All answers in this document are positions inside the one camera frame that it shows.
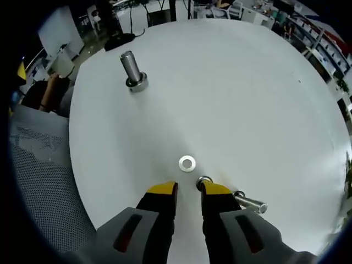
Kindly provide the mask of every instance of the silver shaft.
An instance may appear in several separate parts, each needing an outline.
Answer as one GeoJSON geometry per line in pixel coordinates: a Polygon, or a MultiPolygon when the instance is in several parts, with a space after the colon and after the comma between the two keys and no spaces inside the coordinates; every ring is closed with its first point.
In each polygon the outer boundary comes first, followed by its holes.
{"type": "Polygon", "coordinates": [[[138,83],[141,80],[142,75],[138,69],[137,62],[132,51],[122,53],[120,60],[123,68],[125,68],[129,81],[131,83],[138,83]]]}
{"type": "Polygon", "coordinates": [[[267,204],[264,202],[249,199],[249,198],[239,196],[239,195],[237,195],[237,196],[234,195],[234,197],[240,205],[242,205],[246,208],[251,208],[257,213],[265,213],[265,211],[268,209],[267,204]]]}

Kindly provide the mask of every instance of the gray mesh chair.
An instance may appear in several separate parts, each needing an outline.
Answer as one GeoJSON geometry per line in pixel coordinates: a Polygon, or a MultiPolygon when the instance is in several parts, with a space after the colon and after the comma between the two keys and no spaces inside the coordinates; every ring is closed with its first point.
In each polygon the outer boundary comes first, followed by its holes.
{"type": "Polygon", "coordinates": [[[29,214],[59,252],[76,250],[95,233],[73,177],[68,119],[17,106],[10,144],[29,214]]]}

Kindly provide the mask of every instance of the person's arm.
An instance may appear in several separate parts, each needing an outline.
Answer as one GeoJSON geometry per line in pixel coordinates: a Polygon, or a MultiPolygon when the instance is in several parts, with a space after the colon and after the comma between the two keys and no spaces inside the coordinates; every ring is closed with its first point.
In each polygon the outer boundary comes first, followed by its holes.
{"type": "Polygon", "coordinates": [[[222,0],[218,0],[216,2],[216,7],[217,8],[223,8],[223,7],[228,7],[230,4],[229,3],[222,3],[222,0]]]}
{"type": "Polygon", "coordinates": [[[57,73],[54,73],[50,75],[50,78],[48,80],[48,85],[46,87],[46,91],[43,95],[41,105],[39,106],[39,111],[43,112],[50,112],[50,99],[51,99],[51,94],[54,90],[54,83],[55,81],[59,78],[59,75],[57,73]]]}

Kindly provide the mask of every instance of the yellow object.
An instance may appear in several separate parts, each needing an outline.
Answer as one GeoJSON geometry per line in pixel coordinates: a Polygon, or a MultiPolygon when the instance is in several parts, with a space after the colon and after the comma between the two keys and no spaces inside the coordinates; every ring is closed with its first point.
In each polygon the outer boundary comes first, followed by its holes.
{"type": "Polygon", "coordinates": [[[211,183],[210,181],[203,181],[203,183],[206,194],[232,194],[232,192],[223,185],[211,183]]]}
{"type": "Polygon", "coordinates": [[[18,75],[19,77],[21,77],[23,80],[27,81],[27,75],[26,75],[26,71],[25,71],[25,69],[24,69],[24,64],[23,64],[23,62],[21,62],[20,66],[18,67],[17,75],[18,75]]]}
{"type": "Polygon", "coordinates": [[[172,190],[174,189],[174,185],[176,182],[168,181],[167,183],[157,184],[150,187],[147,193],[150,194],[172,194],[172,190]]]}

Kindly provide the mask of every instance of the metal washer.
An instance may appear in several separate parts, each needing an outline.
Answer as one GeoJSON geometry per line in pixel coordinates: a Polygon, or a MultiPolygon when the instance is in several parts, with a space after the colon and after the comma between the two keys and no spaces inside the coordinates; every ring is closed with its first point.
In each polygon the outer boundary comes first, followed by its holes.
{"type": "Polygon", "coordinates": [[[178,167],[180,167],[181,171],[183,172],[192,172],[196,168],[196,161],[192,156],[186,155],[180,158],[180,160],[178,161],[178,167]],[[191,166],[189,168],[184,167],[183,166],[184,161],[190,161],[191,166]]]}

